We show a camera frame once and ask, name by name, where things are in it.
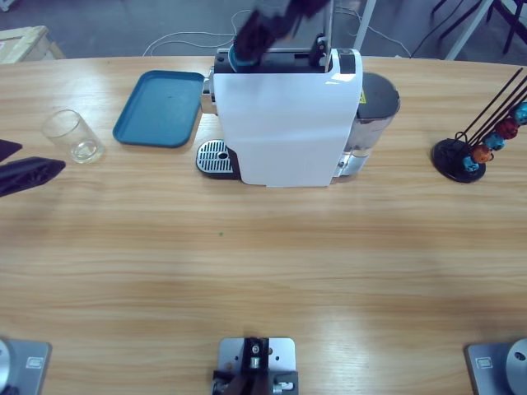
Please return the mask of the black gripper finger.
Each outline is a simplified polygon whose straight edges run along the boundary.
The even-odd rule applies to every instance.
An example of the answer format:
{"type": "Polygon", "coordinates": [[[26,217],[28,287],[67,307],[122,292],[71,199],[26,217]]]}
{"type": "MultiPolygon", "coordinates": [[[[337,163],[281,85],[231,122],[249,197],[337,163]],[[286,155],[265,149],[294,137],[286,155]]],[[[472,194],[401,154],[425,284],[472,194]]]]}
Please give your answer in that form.
{"type": "Polygon", "coordinates": [[[245,21],[234,41],[234,54],[237,60],[259,60],[272,44],[269,18],[259,10],[254,10],[245,21]]]}
{"type": "Polygon", "coordinates": [[[9,156],[12,156],[16,152],[22,149],[22,144],[17,142],[11,142],[7,140],[0,140],[0,161],[4,161],[9,156]]]}
{"type": "Polygon", "coordinates": [[[293,39],[296,36],[300,23],[300,18],[272,18],[267,23],[269,38],[264,52],[269,53],[273,46],[281,40],[293,39]]]}
{"type": "Polygon", "coordinates": [[[1,196],[35,188],[48,183],[66,167],[63,160],[27,157],[1,165],[1,196]]]}

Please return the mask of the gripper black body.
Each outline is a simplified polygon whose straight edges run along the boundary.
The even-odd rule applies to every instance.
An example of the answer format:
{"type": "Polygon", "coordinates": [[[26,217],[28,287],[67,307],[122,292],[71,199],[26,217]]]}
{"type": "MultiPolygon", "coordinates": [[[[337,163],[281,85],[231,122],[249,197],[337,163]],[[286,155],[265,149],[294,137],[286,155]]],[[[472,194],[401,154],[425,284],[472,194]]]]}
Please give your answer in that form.
{"type": "Polygon", "coordinates": [[[271,20],[276,17],[279,20],[309,20],[320,13],[329,3],[329,0],[291,0],[284,11],[266,12],[256,8],[253,14],[260,20],[271,20]]]}

